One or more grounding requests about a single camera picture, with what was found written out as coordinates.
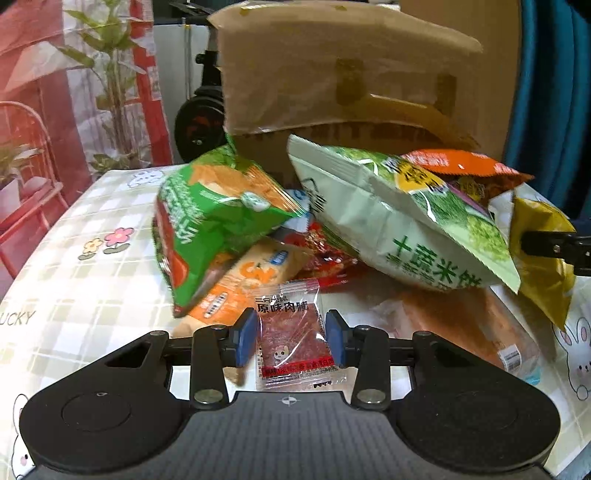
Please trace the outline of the small meat jerky packet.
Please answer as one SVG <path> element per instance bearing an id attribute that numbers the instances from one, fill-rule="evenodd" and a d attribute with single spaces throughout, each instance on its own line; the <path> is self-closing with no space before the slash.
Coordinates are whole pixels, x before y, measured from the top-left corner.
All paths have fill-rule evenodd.
<path id="1" fill-rule="evenodd" d="M 265 286 L 252 295 L 259 316 L 257 388 L 325 391 L 346 385 L 348 371 L 329 350 L 318 281 Z"/>

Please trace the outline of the orange biscuit bar packet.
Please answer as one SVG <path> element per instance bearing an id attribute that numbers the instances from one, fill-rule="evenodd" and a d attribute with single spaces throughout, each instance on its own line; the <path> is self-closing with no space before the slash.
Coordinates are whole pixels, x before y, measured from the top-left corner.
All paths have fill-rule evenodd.
<path id="1" fill-rule="evenodd" d="M 180 320 L 172 337 L 191 337 L 209 325 L 232 325 L 245 308 L 254 306 L 254 290 L 293 280 L 311 258 L 311 249 L 263 237 Z"/>

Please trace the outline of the orange chips bag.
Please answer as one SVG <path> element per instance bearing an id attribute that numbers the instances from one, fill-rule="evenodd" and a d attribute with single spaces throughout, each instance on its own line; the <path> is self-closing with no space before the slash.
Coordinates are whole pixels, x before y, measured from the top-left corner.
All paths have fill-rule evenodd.
<path id="1" fill-rule="evenodd" d="M 484 208 L 493 198 L 533 179 L 487 155 L 464 150 L 415 150 L 404 158 L 438 175 Z"/>

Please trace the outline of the light green vegetable rice-cracker bag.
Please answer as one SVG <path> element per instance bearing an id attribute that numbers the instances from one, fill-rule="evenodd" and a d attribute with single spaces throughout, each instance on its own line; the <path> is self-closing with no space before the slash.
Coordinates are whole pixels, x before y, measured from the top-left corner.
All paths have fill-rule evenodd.
<path id="1" fill-rule="evenodd" d="M 521 285 L 490 213 L 397 156 L 290 135 L 287 155 L 329 239 L 402 282 L 449 291 Z"/>

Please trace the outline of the green corn snack bag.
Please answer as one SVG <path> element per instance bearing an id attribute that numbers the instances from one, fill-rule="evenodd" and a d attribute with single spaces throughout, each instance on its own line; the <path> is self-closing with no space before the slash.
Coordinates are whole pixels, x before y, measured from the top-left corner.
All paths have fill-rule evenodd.
<path id="1" fill-rule="evenodd" d="M 152 238 L 173 316 L 187 315 L 254 243 L 300 214 L 283 186 L 230 144 L 168 175 Z"/>

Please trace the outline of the yellow snack packet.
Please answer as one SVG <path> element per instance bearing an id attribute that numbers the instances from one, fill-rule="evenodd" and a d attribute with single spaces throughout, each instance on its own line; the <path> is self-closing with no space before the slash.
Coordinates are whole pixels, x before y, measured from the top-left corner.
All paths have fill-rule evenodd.
<path id="1" fill-rule="evenodd" d="M 544 233 L 574 233 L 557 207 L 535 199 L 513 198 L 509 249 L 521 278 L 519 292 L 559 329 L 565 327 L 575 284 L 573 266 L 557 258 Z"/>

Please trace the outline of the red snack packet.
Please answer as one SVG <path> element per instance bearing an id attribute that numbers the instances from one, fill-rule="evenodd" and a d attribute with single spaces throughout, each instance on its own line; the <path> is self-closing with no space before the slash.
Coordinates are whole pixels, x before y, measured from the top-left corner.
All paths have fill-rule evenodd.
<path id="1" fill-rule="evenodd" d="M 369 272 L 369 267 L 361 260 L 335 246 L 318 221 L 311 222 L 305 232 L 280 227 L 270 237 L 311 252 L 307 264 L 294 280 L 315 279 L 322 289 L 328 289 L 344 285 Z"/>

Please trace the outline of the clear bread package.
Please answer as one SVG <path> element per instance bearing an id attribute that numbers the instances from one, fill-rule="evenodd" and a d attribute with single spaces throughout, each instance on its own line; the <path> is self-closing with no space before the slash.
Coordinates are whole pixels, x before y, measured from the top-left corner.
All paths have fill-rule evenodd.
<path id="1" fill-rule="evenodd" d="M 372 308 L 396 338 L 431 331 L 533 385 L 540 381 L 540 350 L 490 288 L 450 293 L 406 287 Z"/>

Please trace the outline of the teal curtain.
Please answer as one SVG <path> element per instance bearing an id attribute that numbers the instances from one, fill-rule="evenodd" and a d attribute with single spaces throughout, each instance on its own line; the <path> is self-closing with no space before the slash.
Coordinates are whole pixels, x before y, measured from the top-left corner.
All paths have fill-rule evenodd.
<path id="1" fill-rule="evenodd" d="M 573 219 L 590 216 L 590 3 L 521 1 L 505 163 Z"/>

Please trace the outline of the checkered bunny tablecloth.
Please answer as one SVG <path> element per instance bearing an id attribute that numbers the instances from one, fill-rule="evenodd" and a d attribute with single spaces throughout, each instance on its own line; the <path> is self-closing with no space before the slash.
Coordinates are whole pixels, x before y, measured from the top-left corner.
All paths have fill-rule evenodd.
<path id="1" fill-rule="evenodd" d="M 172 331 L 169 288 L 155 260 L 153 202 L 174 167 L 109 172 L 57 221 L 1 302 L 1 479 L 26 475 L 31 461 L 18 418 L 26 399 L 88 363 L 152 330 Z M 120 253 L 99 246 L 116 228 L 132 228 Z M 386 326 L 375 305 L 394 299 L 401 284 L 370 269 L 322 292 L 352 325 Z M 569 381 L 567 356 L 590 359 L 590 348 L 568 353 L 553 324 L 527 298 L 503 286 L 495 293 L 541 351 L 538 388 L 555 402 L 561 432 L 547 468 L 560 479 L 590 479 L 590 393 Z"/>

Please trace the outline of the blue white candy packet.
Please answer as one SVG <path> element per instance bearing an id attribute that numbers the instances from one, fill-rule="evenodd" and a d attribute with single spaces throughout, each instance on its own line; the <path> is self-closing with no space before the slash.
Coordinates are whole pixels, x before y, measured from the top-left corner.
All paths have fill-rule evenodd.
<path id="1" fill-rule="evenodd" d="M 283 223 L 283 228 L 298 233 L 308 232 L 311 223 L 314 221 L 314 214 L 311 212 L 311 200 L 304 190 L 287 189 L 287 194 L 294 199 L 301 210 L 301 214 Z"/>

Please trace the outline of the black exercise bike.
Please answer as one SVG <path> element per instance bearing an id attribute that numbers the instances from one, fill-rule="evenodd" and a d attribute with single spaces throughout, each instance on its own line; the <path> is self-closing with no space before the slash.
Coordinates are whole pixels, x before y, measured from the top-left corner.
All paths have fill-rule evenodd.
<path id="1" fill-rule="evenodd" d="M 180 106 L 174 120 L 174 142 L 184 163 L 189 163 L 206 152 L 226 143 L 224 131 L 224 101 L 221 87 L 221 70 L 217 65 L 217 35 L 209 22 L 213 10 L 190 1 L 169 1 L 177 10 L 186 33 L 185 89 L 186 101 Z M 207 46 L 201 53 L 191 54 L 190 27 L 205 26 L 208 31 Z"/>

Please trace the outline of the cardboard box with plastic liner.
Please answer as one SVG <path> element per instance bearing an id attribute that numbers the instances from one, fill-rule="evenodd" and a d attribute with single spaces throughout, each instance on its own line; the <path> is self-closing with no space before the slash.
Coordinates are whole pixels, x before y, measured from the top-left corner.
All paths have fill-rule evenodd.
<path id="1" fill-rule="evenodd" d="M 290 135 L 390 154 L 478 148 L 455 121 L 458 76 L 412 16 L 349 1 L 249 1 L 209 21 L 225 132 L 283 185 L 297 183 Z"/>

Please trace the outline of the red printed backdrop curtain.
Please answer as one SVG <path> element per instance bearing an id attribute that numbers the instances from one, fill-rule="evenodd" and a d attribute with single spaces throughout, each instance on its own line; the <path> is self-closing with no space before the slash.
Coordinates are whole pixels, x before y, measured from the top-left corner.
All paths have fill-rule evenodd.
<path id="1" fill-rule="evenodd" d="M 149 1 L 1 5 L 1 286 L 115 169 L 173 161 Z"/>

